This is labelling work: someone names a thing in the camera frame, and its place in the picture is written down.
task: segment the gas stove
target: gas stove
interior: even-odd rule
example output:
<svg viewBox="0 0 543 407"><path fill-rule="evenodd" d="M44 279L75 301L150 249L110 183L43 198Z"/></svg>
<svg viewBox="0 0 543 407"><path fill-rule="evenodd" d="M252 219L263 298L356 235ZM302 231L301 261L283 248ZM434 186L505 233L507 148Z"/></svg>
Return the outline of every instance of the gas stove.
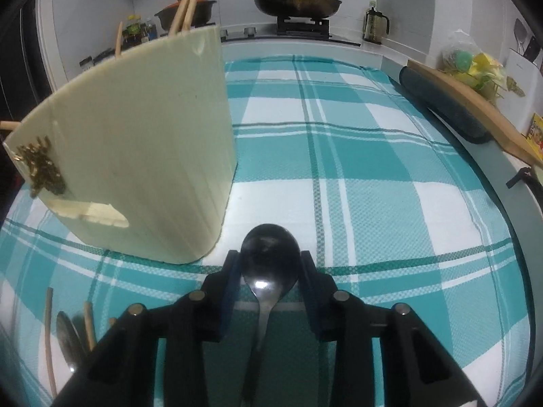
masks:
<svg viewBox="0 0 543 407"><path fill-rule="evenodd" d="M243 31L221 29L221 41L223 43L230 41L278 38L311 39L360 46L360 43L331 34L329 20L311 19L310 21L307 21L305 19L293 20L287 17L278 18L276 24L243 27Z"/></svg>

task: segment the spoon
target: spoon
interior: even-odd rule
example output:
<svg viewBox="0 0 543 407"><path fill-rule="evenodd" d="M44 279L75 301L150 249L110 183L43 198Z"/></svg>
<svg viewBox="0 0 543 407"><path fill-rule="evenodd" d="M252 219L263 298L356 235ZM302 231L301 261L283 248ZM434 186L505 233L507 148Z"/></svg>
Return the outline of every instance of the spoon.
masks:
<svg viewBox="0 0 543 407"><path fill-rule="evenodd" d="M524 55L524 41L528 36L526 28L518 18L515 20L515 27L513 28L513 33L515 34L515 39L517 40L517 46L519 47L519 54Z"/></svg>
<svg viewBox="0 0 543 407"><path fill-rule="evenodd" d="M253 228L240 252L243 279L259 301L259 324L245 371L242 405L252 406L260 372L262 345L273 307L298 280L300 248L296 239L278 225Z"/></svg>
<svg viewBox="0 0 543 407"><path fill-rule="evenodd" d="M56 315L56 337L59 340L64 360L66 360L70 371L75 373L85 359L85 351L72 320L66 315L66 312L60 311Z"/></svg>

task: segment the pot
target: pot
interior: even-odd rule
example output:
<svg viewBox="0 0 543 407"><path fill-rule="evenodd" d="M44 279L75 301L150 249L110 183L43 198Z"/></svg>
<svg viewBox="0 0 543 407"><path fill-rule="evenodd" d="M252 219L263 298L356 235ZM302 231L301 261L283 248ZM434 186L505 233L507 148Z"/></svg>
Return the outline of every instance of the pot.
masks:
<svg viewBox="0 0 543 407"><path fill-rule="evenodd" d="M272 17L324 19L335 14L340 0L254 0L256 7Z"/></svg>
<svg viewBox="0 0 543 407"><path fill-rule="evenodd" d="M178 0L177 3L173 3L155 14L160 19L160 25L165 31L169 31L180 1ZM207 24L211 19L211 8L214 3L216 3L215 0L198 0L191 26L197 27Z"/></svg>

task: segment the checkered tablecloth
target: checkered tablecloth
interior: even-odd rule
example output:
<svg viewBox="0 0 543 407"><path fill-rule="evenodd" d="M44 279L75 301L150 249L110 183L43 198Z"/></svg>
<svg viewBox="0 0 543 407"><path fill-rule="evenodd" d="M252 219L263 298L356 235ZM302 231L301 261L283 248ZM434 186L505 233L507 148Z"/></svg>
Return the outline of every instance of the checkered tablecloth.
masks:
<svg viewBox="0 0 543 407"><path fill-rule="evenodd" d="M167 265L81 243L28 188L0 233L0 382L24 405L51 403L43 309L81 315L94 304L97 337L131 303L163 306L199 288L229 249L269 222L310 250L341 289L371 304L411 305L489 405L523 388L530 328L506 222L446 129L379 70L287 56L225 66L238 167L213 251ZM272 313L257 404L326 405L334 344L309 331L295 287ZM221 344L204 348L210 404L237 406L256 300L243 286ZM62 387L69 371L55 338ZM376 405L382 368L374 344ZM161 405L164 343L155 404Z"/></svg>

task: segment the beige container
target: beige container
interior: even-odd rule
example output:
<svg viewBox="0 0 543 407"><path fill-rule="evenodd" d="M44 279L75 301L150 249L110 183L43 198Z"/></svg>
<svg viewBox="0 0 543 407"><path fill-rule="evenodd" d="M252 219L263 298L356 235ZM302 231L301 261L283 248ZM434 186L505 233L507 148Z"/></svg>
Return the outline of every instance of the beige container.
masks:
<svg viewBox="0 0 543 407"><path fill-rule="evenodd" d="M168 263L209 252L236 168L219 29L136 47L81 74L4 142L47 136L66 192L39 198L83 242Z"/></svg>

